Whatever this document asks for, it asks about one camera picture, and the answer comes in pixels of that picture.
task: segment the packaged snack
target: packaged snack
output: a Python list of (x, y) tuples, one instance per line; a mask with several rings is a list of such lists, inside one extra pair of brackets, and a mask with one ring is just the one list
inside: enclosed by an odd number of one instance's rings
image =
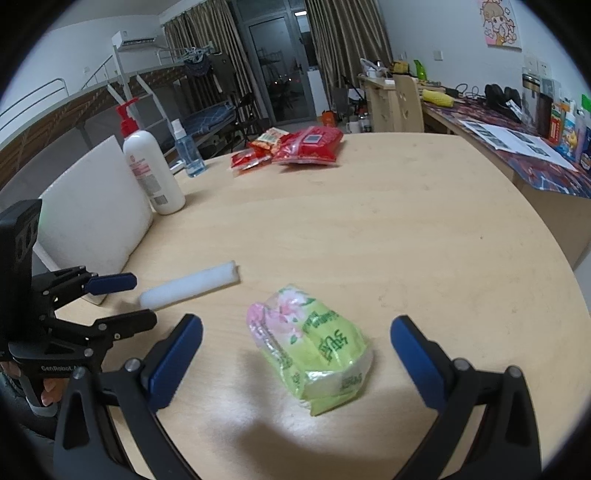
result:
[(250, 142), (250, 145), (252, 147), (262, 148), (263, 150), (269, 150), (274, 154), (279, 149), (281, 138), (288, 133), (289, 132), (273, 127), (263, 133), (255, 141)]
[(264, 166), (270, 163), (271, 160), (271, 153), (267, 150), (263, 150), (261, 148), (247, 148), (241, 152), (238, 152), (236, 155), (232, 156), (232, 163), (230, 164), (230, 168), (234, 173), (240, 174), (245, 170), (250, 170), (251, 168), (257, 166)]
[(293, 285), (255, 303), (246, 322), (257, 347), (310, 414), (355, 398), (373, 352), (361, 331)]
[(334, 127), (308, 127), (281, 139), (273, 163), (336, 164), (336, 150), (343, 132)]

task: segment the white cup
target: white cup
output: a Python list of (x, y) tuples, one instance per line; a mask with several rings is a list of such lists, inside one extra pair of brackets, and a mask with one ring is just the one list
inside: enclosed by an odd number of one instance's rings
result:
[(347, 132), (350, 134), (360, 134), (361, 133), (361, 123), (357, 122), (349, 122), (346, 126)]

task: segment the red packaging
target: red packaging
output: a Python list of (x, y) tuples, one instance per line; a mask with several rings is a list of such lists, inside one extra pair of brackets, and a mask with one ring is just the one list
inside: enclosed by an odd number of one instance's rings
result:
[(230, 168), (234, 173), (239, 174), (245, 170), (250, 170), (251, 168), (257, 166), (262, 167), (266, 163), (270, 163), (270, 159), (271, 155), (269, 154), (269, 152), (263, 150), (262, 148), (247, 148), (246, 150), (238, 152), (236, 155), (232, 156), (232, 163), (230, 164)]
[(273, 163), (336, 164), (336, 150), (343, 132), (334, 127), (308, 127), (281, 139)]

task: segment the finger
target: finger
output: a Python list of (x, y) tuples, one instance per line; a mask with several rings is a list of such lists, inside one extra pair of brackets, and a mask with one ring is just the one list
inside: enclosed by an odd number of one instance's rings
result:
[(13, 378), (18, 378), (21, 376), (21, 369), (18, 365), (14, 362), (0, 362), (2, 365), (2, 369), (7, 375), (10, 375)]
[(67, 378), (46, 378), (43, 381), (45, 390), (41, 394), (41, 402), (48, 407), (52, 403), (59, 402), (68, 385)]

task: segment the screw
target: screw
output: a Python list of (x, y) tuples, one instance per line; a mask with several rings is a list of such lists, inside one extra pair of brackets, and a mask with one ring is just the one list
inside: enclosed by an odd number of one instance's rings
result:
[(73, 376), (76, 380), (79, 380), (82, 377), (84, 377), (85, 373), (86, 373), (86, 369), (84, 367), (76, 367), (76, 369), (74, 370)]
[(129, 360), (127, 360), (125, 362), (125, 369), (128, 372), (135, 372), (139, 368), (140, 365), (141, 365), (141, 362), (137, 358), (130, 358)]
[(470, 362), (465, 358), (456, 358), (453, 361), (453, 366), (456, 367), (460, 372), (465, 372), (470, 368)]
[(509, 375), (513, 378), (519, 378), (522, 375), (521, 369), (519, 367), (516, 367), (515, 365), (511, 365), (509, 367)]

